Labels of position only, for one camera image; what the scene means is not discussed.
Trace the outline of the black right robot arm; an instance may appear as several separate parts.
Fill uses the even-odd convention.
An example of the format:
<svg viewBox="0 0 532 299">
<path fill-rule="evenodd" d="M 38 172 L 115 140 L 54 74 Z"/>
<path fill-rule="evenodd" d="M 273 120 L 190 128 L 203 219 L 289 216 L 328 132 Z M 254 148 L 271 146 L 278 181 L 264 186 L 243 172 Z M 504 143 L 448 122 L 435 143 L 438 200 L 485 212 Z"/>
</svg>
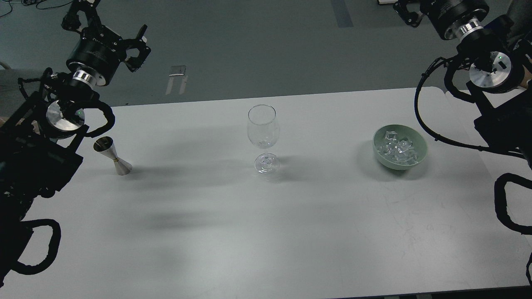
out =
<svg viewBox="0 0 532 299">
<path fill-rule="evenodd" d="M 490 8 L 484 0 L 421 0 L 419 10 L 409 11 L 406 0 L 397 0 L 393 9 L 406 25 L 416 28 L 427 17 L 440 39 L 458 39 L 454 57 L 438 57 L 422 74 L 414 95 L 414 113 L 422 129 L 435 141 L 518 157 L 531 163 L 531 32 L 508 41 L 514 25 L 509 15 L 500 15 L 488 25 L 482 21 Z M 447 69 L 444 85 L 456 98 L 477 106 L 480 117 L 475 130 L 486 146 L 451 140 L 426 125 L 419 113 L 419 95 L 424 82 L 439 66 Z M 507 93 L 527 83 L 527 89 L 498 107 L 492 106 L 486 93 Z"/>
</svg>

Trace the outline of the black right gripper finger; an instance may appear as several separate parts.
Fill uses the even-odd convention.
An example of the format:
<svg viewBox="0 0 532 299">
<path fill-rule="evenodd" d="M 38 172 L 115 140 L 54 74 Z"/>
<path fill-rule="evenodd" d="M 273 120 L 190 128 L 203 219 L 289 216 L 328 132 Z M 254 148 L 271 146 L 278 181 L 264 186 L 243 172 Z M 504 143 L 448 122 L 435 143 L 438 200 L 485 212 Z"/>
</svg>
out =
<svg viewBox="0 0 532 299">
<path fill-rule="evenodd" d="M 407 8 L 408 3 L 409 0 L 397 0 L 393 3 L 393 9 L 406 25 L 417 28 L 424 18 L 424 13 L 421 11 L 409 11 Z"/>
</svg>

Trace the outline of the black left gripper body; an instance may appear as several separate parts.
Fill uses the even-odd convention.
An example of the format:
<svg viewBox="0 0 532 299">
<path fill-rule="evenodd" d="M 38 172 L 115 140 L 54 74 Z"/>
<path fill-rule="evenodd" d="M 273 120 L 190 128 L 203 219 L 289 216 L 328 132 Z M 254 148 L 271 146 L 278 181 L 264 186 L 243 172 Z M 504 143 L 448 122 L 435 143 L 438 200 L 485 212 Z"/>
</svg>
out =
<svg viewBox="0 0 532 299">
<path fill-rule="evenodd" d="M 66 61 L 67 68 L 75 73 L 84 72 L 91 76 L 91 86 L 107 86 L 112 81 L 118 66 L 125 64 L 130 72 L 140 68 L 140 56 L 129 56 L 128 51 L 140 50 L 140 36 L 123 39 L 107 27 L 102 32 L 85 28 L 81 38 Z"/>
</svg>

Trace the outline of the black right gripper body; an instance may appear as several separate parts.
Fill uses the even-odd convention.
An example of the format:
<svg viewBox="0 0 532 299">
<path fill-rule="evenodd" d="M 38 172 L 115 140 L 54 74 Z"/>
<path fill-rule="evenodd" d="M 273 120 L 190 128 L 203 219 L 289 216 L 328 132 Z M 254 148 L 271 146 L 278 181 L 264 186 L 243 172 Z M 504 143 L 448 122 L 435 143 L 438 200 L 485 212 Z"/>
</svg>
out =
<svg viewBox="0 0 532 299">
<path fill-rule="evenodd" d="M 456 29 L 471 19 L 482 21 L 490 11 L 484 0 L 421 0 L 420 11 L 427 15 L 442 40 L 457 38 Z"/>
</svg>

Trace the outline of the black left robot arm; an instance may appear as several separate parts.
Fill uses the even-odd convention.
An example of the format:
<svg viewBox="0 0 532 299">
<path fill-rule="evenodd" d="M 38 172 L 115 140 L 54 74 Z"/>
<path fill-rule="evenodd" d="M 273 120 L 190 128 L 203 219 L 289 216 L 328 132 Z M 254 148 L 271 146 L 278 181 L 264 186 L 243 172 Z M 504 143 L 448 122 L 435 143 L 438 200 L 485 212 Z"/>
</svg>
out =
<svg viewBox="0 0 532 299">
<path fill-rule="evenodd" d="M 1 125 L 1 280 L 11 272 L 31 276 L 56 259 L 62 236 L 53 219 L 25 220 L 36 197 L 51 198 L 82 164 L 77 154 L 84 138 L 108 132 L 116 121 L 100 100 L 118 66 L 137 71 L 151 49 L 142 25 L 123 39 L 103 25 L 98 0 L 74 0 L 62 28 L 79 34 L 65 62 L 68 72 L 51 68 L 38 78 L 19 78 L 21 106 Z"/>
</svg>

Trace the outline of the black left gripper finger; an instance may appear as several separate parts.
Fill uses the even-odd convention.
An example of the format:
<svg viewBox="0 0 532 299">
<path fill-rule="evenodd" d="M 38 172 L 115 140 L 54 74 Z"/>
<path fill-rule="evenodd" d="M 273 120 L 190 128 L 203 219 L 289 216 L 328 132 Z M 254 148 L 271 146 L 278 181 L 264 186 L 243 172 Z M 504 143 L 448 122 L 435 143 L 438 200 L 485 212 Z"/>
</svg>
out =
<svg viewBox="0 0 532 299">
<path fill-rule="evenodd" d="M 148 55 L 151 53 L 151 48 L 147 45 L 148 39 L 145 37 L 145 32 L 147 29 L 148 26 L 144 24 L 140 27 L 135 38 L 125 39 L 126 51 L 132 49 L 138 51 L 137 56 L 128 56 L 125 59 L 125 65 L 132 73 L 136 72 L 144 64 L 145 60 L 148 58 Z"/>
<path fill-rule="evenodd" d="M 99 4 L 100 0 L 73 0 L 63 17 L 62 29 L 69 32 L 81 32 L 79 12 L 82 12 L 85 14 L 88 27 L 100 30 L 101 19 L 96 10 Z"/>
</svg>

